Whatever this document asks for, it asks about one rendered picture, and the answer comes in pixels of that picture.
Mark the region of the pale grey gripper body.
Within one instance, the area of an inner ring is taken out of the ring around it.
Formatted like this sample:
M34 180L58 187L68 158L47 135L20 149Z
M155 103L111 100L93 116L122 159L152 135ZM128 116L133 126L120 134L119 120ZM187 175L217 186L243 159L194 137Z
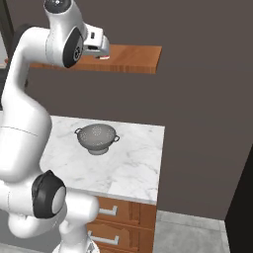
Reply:
M106 36L102 37L102 44L99 46L83 45L83 55L92 55L95 58L110 57L110 43Z

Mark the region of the wooden counter cabinet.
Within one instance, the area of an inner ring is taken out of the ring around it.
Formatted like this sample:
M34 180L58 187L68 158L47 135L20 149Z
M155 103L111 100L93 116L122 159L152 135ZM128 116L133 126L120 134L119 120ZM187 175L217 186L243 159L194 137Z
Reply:
M91 223L104 223L109 225L119 225L126 228L131 228L133 232L137 232L138 236L138 251L136 253L152 253L154 230L156 221L157 208L154 205L132 202L134 205L139 205L139 222L137 225L121 224L118 222L95 219ZM118 250L114 248L99 246L101 253L133 253L129 251Z

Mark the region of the grey metal colander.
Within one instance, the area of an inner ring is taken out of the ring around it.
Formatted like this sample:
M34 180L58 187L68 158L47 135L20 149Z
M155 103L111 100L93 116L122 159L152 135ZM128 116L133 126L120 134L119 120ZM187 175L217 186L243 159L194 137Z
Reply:
M105 124L79 127L75 132L78 142L92 155L103 155L109 147L120 140L116 130Z

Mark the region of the wooden drawer front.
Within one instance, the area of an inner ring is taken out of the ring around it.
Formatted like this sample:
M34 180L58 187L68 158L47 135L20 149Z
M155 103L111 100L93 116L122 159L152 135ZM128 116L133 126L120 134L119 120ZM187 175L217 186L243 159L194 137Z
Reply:
M139 222L139 205L129 201L99 197L100 209L110 210L113 206L118 207L116 216L98 214L97 219L118 222L121 224L137 225Z
M91 230L98 237L109 239L114 239L116 235L120 237L119 245L110 245L95 241L99 246L133 253L138 251L138 238L136 237L138 233L133 232L131 228L104 223L91 223L87 225L87 229L88 231Z

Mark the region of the wooden wall shelf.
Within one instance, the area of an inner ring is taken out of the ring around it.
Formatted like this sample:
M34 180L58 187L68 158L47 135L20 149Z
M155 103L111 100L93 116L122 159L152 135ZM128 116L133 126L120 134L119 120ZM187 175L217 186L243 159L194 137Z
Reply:
M83 55L71 70L155 74L161 52L159 45L112 44L109 59Z

